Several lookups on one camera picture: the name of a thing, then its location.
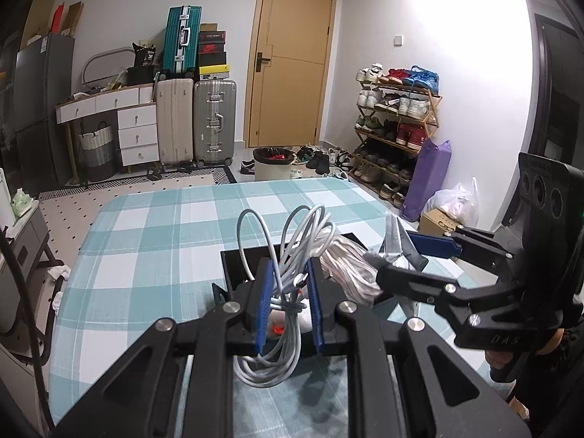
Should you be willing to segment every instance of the door handle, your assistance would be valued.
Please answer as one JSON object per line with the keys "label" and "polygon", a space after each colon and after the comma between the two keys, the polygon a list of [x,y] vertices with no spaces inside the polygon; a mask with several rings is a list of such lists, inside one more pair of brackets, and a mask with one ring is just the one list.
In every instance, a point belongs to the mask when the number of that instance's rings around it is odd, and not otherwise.
{"label": "door handle", "polygon": [[262,71],[262,62],[271,62],[272,61],[271,59],[264,58],[263,55],[264,55],[263,52],[258,52],[258,57],[256,58],[256,72]]}

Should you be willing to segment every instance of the laundry basket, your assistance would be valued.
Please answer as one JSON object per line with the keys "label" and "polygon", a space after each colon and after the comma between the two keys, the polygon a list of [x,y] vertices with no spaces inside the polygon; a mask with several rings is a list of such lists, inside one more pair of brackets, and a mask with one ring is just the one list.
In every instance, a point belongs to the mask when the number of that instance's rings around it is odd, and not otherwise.
{"label": "laundry basket", "polygon": [[79,138],[88,181],[103,181],[116,174],[112,127],[101,122],[97,131],[84,133]]}

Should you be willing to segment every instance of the suitcase handle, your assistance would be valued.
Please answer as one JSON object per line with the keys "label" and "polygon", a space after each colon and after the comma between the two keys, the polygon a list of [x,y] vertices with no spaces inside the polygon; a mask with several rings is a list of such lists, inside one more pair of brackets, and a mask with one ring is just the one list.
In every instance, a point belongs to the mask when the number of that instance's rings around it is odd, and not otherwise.
{"label": "suitcase handle", "polygon": [[217,128],[215,133],[219,133],[221,130],[223,130],[223,115],[220,113],[216,113],[215,115],[219,118],[219,128]]}
{"label": "suitcase handle", "polygon": [[191,28],[190,27],[186,27],[186,28],[182,28],[182,33],[180,34],[180,45],[181,46],[188,46],[189,43],[191,42]]}

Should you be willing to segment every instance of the white plastic bag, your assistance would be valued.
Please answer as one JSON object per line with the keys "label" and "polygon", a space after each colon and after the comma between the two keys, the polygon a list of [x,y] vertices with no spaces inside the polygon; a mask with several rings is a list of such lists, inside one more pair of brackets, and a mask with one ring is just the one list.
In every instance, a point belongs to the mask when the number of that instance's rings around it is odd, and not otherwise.
{"label": "white plastic bag", "polygon": [[462,184],[454,189],[436,191],[422,209],[422,215],[433,209],[439,209],[465,226],[476,227],[479,216],[477,178],[472,178],[472,191],[467,191]]}

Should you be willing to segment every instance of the trash can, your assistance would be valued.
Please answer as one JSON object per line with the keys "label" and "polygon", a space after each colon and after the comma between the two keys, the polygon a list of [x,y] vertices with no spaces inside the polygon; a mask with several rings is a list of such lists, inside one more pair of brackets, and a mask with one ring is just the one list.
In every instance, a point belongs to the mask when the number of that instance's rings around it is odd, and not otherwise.
{"label": "trash can", "polygon": [[253,159],[256,181],[290,179],[290,165],[294,161],[294,152],[285,148],[256,148],[253,150]]}
{"label": "trash can", "polygon": [[101,122],[97,131],[84,133],[79,138],[88,181],[103,181],[116,174],[112,127]]}

